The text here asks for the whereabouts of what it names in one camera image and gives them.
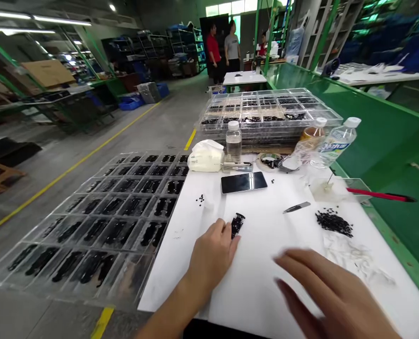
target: black smartphone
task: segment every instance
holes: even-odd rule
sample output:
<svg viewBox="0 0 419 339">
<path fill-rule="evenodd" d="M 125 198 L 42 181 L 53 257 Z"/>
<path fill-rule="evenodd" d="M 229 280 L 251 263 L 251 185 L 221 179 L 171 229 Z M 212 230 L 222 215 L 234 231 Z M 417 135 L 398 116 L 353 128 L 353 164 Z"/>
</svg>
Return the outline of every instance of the black smartphone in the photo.
<svg viewBox="0 0 419 339">
<path fill-rule="evenodd" d="M 267 183 L 263 172 L 239 174 L 235 176 L 222 177 L 222 194 L 250 191 L 253 189 L 266 188 Z"/>
</svg>

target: fluorescent light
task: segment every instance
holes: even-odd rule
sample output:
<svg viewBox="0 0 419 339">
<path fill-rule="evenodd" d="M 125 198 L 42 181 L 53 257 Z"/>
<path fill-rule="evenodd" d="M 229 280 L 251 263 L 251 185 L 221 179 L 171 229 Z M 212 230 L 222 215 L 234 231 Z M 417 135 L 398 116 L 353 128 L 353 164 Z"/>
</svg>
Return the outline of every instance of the fluorescent light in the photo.
<svg viewBox="0 0 419 339">
<path fill-rule="evenodd" d="M 51 18 L 47 16 L 34 16 L 35 20 L 38 21 L 46 21 L 46 22 L 55 22 L 59 24 L 75 24 L 81 26 L 91 26 L 92 24 L 87 21 L 77 21 L 77 20 L 68 20 L 68 19 L 59 19 L 59 18 Z"/>
<path fill-rule="evenodd" d="M 43 34 L 54 34 L 55 31 L 46 31 L 46 30 L 32 30 L 24 28 L 6 28 L 0 27 L 0 32 L 3 32 L 5 35 L 12 35 L 15 33 L 43 33 Z"/>
<path fill-rule="evenodd" d="M 26 14 L 16 14 L 16 13 L 7 13 L 7 12 L 0 12 L 0 16 L 11 17 L 15 19 L 31 19 L 31 17 Z"/>
</svg>

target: left hand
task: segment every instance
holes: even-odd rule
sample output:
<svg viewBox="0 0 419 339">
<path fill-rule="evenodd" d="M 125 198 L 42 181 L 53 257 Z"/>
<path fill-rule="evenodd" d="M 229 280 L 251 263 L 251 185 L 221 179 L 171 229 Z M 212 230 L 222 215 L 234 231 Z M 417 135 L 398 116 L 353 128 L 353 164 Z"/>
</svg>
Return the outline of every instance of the left hand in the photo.
<svg viewBox="0 0 419 339">
<path fill-rule="evenodd" d="M 232 264 L 240 239 L 237 236 L 232 240 L 232 224 L 220 218 L 197 239 L 183 278 L 197 289 L 198 295 L 210 297 Z"/>
</svg>

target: plastic water bottle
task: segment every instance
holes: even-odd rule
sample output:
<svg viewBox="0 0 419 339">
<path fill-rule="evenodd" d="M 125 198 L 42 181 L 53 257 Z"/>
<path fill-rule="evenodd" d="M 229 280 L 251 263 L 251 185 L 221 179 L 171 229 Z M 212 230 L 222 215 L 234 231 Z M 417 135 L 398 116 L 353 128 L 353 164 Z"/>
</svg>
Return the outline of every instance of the plastic water bottle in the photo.
<svg viewBox="0 0 419 339">
<path fill-rule="evenodd" d="M 239 129 L 239 122 L 230 121 L 228 131 L 225 137 L 227 142 L 227 160 L 233 162 L 241 161 L 242 137 Z"/>
<path fill-rule="evenodd" d="M 330 131 L 318 152 L 313 154 L 310 165 L 317 169 L 323 169 L 333 164 L 357 137 L 355 128 L 361 121 L 359 118 L 350 117 L 342 126 Z"/>
</svg>

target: white bottle cap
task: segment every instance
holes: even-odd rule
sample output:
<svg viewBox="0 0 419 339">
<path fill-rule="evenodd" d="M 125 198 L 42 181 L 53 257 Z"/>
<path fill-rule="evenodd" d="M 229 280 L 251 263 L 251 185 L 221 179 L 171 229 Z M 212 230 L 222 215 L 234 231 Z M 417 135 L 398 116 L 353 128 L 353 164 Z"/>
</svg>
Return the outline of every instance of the white bottle cap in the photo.
<svg viewBox="0 0 419 339">
<path fill-rule="evenodd" d="M 237 121 L 229 121 L 228 122 L 228 129 L 229 130 L 237 130 L 237 129 L 239 129 L 239 122 L 237 122 Z"/>
<path fill-rule="evenodd" d="M 324 127 L 327 123 L 326 118 L 316 118 L 314 125 L 316 127 Z"/>
<path fill-rule="evenodd" d="M 345 123 L 343 124 L 349 128 L 356 128 L 362 120 L 356 117 L 347 118 Z"/>
</svg>

